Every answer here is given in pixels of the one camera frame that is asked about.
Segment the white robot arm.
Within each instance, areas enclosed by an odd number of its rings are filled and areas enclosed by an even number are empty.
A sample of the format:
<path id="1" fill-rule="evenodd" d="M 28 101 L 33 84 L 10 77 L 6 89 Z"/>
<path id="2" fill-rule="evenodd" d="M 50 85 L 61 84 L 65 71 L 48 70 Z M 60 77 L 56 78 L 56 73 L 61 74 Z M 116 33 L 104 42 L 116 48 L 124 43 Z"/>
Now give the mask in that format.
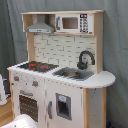
<path id="1" fill-rule="evenodd" d="M 7 103 L 3 82 L 4 79 L 0 75 L 0 105 Z M 37 125 L 30 116 L 21 114 L 17 116 L 12 122 L 1 126 L 0 128 L 37 128 Z"/>

